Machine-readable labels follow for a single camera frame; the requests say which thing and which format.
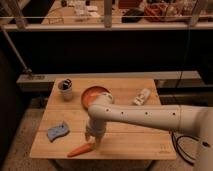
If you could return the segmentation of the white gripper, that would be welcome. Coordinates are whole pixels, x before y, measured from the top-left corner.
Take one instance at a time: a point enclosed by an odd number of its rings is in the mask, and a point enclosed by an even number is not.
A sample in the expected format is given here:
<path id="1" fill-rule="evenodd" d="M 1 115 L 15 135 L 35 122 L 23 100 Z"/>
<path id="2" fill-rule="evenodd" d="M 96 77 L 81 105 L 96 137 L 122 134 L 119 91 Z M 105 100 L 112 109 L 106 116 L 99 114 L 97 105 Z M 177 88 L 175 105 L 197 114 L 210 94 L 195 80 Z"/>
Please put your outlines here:
<path id="1" fill-rule="evenodd" d="M 101 145 L 101 138 L 106 132 L 106 123 L 99 120 L 89 120 L 86 124 L 85 140 L 89 141 L 90 137 L 94 137 L 94 149 L 97 150 Z"/>

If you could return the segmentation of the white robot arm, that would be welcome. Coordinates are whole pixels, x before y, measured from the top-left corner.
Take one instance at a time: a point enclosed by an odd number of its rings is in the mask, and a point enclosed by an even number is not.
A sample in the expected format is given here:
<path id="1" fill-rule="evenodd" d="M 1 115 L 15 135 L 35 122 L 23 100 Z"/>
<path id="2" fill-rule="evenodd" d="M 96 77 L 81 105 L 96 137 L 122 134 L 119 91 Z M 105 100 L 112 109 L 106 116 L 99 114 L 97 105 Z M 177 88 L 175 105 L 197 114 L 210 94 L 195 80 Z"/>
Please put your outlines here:
<path id="1" fill-rule="evenodd" d="M 213 107 L 188 105 L 116 105 L 104 92 L 88 107 L 85 139 L 100 141 L 108 122 L 179 132 L 199 138 L 194 171 L 213 171 Z"/>

